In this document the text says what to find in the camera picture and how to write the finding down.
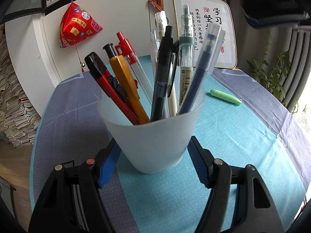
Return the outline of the red and black pen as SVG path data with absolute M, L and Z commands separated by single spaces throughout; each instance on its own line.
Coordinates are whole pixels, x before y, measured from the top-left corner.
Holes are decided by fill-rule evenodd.
M 96 80 L 100 88 L 106 93 L 106 95 L 111 98 L 118 109 L 127 117 L 127 119 L 133 125 L 139 125 L 140 122 L 135 116 L 135 114 L 129 109 L 126 103 L 123 101 L 121 94 L 115 89 L 113 83 L 112 75 L 105 67 L 103 61 L 95 53 L 91 52 L 84 58 L 85 64 L 90 71 L 92 77 Z

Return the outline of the blue pen clear cap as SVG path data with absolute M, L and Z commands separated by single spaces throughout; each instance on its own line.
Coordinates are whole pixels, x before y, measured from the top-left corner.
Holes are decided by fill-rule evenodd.
M 226 32 L 218 24 L 210 23 L 206 30 L 204 43 L 196 62 L 195 73 L 183 99 L 178 115 L 191 111 L 206 74 L 215 68 Z

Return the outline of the clear pen red clip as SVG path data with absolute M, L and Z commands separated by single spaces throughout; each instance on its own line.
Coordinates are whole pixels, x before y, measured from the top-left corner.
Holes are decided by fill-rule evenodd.
M 116 35 L 119 40 L 119 43 L 115 46 L 116 52 L 118 55 L 122 55 L 126 59 L 149 103 L 152 104 L 153 88 L 135 53 L 134 48 L 132 47 L 130 41 L 124 37 L 122 32 L 117 32 Z

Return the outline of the green capped label pen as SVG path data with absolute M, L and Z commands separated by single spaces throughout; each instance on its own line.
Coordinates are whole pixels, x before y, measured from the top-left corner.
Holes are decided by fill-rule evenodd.
M 181 16 L 181 26 L 179 33 L 180 33 L 179 52 L 178 52 L 178 64 L 180 66 L 179 106 L 181 106 L 192 79 L 194 51 L 195 51 L 193 20 L 189 5 L 183 6 L 183 14 Z

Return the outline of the green potted plant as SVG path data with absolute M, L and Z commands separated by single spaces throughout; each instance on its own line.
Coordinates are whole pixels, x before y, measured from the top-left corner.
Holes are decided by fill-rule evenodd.
M 249 66 L 250 76 L 274 95 L 274 97 L 281 103 L 281 99 L 285 96 L 285 90 L 281 83 L 290 71 L 289 46 L 287 50 L 279 50 L 277 55 L 273 58 L 274 63 L 269 64 L 267 57 L 269 50 L 272 48 L 272 39 L 273 37 L 271 33 L 268 32 L 267 37 L 264 39 L 265 45 L 263 55 L 260 58 L 254 58 L 252 61 L 247 61 L 247 64 Z M 294 106 L 294 111 L 290 113 L 297 113 L 300 106 L 301 104 L 298 101 L 297 105 Z

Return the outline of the red pyramid hanging ornament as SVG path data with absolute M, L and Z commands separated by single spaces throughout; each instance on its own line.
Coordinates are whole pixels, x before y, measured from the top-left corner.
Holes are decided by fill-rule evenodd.
M 81 6 L 72 2 L 59 25 L 60 48 L 73 46 L 97 34 L 103 28 Z

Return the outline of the green highlighter pen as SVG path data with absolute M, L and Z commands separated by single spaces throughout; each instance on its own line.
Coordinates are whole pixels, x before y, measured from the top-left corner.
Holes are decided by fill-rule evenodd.
M 230 102 L 232 104 L 235 104 L 237 106 L 240 106 L 241 103 L 242 103 L 242 100 L 241 99 L 238 99 L 237 97 L 233 96 L 233 95 L 230 95 L 230 94 L 227 94 L 227 93 L 224 93 L 222 91 L 219 91 L 219 90 L 210 90 L 210 94 L 214 97 L 217 97 L 219 99 L 222 99 L 226 102 Z

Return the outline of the tall stack of papers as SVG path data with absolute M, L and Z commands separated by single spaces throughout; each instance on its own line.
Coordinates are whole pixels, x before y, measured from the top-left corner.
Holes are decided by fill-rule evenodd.
M 14 147 L 30 146 L 41 117 L 26 96 L 14 71 L 6 38 L 1 36 L 1 139 Z

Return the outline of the orange pen black top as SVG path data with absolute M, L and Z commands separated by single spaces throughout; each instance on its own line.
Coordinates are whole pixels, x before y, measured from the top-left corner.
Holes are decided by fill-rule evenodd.
M 107 53 L 114 75 L 127 93 L 128 101 L 140 124 L 149 123 L 150 119 L 140 102 L 135 80 L 124 57 L 116 54 L 112 43 L 106 44 L 103 49 Z

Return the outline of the clear pen with beige grip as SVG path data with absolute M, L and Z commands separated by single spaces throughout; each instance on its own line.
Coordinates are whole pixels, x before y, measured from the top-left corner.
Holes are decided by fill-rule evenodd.
M 150 32 L 150 38 L 151 38 L 151 41 L 149 43 L 150 57 L 151 57 L 151 63 L 152 63 L 153 78 L 155 78 L 156 69 L 158 66 L 158 50 L 160 47 L 160 40 L 157 38 L 156 30 L 152 30 Z

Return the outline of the blue and purple tablecloth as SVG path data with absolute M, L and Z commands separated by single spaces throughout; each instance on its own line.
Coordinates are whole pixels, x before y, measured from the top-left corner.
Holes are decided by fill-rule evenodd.
M 235 95 L 242 104 L 206 95 L 193 134 L 214 157 L 233 166 L 254 165 L 288 228 L 310 184 L 310 134 L 240 70 L 214 70 L 204 81 L 204 91 L 211 89 Z M 79 165 L 109 144 L 111 136 L 97 110 L 99 92 L 88 72 L 55 88 L 33 147 L 31 205 L 55 165 Z M 209 193 L 188 153 L 175 167 L 151 175 L 120 155 L 110 182 L 100 190 L 117 232 L 194 232 Z

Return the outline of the black gel pen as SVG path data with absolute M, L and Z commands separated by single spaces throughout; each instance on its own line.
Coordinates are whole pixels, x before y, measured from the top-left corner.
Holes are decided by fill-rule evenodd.
M 172 77 L 169 79 L 174 43 L 172 38 L 172 26 L 166 26 L 164 37 L 158 50 L 158 66 L 156 68 L 153 100 L 150 121 L 155 122 L 162 119 L 166 97 L 171 94 L 171 87 L 175 79 L 176 64 L 173 65 Z

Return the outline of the frosted plastic pen cup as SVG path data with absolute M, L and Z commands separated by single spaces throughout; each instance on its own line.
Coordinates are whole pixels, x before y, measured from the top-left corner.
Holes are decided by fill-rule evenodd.
M 132 125 L 116 104 L 100 90 L 98 112 L 131 164 L 142 173 L 154 174 L 174 167 L 182 159 L 205 96 L 201 89 L 191 111 L 186 114 L 144 125 Z

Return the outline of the white pen clear cap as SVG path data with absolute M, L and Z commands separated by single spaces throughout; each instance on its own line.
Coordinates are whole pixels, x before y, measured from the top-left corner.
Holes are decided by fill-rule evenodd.
M 159 36 L 160 41 L 162 41 L 162 37 L 164 37 L 165 35 L 166 26 L 168 25 L 165 11 L 162 10 L 160 12 L 155 13 L 155 20 L 156 20 L 155 22 L 156 22 L 156 28 L 158 31 L 158 36 Z M 170 73 L 169 73 L 169 83 L 168 83 L 168 87 L 171 89 L 171 94 L 167 100 L 167 106 L 168 106 L 170 117 L 175 116 L 177 113 L 175 83 L 173 82 L 173 79 L 172 79 L 173 65 L 175 64 L 175 61 L 176 61 L 176 54 L 172 54 L 171 64 L 170 64 Z

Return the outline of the grey window curtain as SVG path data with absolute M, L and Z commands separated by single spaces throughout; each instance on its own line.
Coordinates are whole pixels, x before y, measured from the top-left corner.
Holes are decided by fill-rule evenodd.
M 310 32 L 292 30 L 288 51 L 290 71 L 281 83 L 285 90 L 281 103 L 292 112 L 310 76 Z

